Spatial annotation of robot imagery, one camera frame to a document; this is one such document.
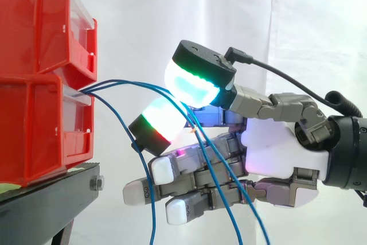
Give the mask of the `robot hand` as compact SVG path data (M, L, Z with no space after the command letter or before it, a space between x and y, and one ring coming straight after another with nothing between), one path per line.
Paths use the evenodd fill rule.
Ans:
M308 95L267 96L235 84L235 62L253 58L178 44L165 72L169 96L129 125L134 149L153 158L149 175L123 188L125 204L166 200L167 222L181 225L236 204L292 208L317 196L331 122Z

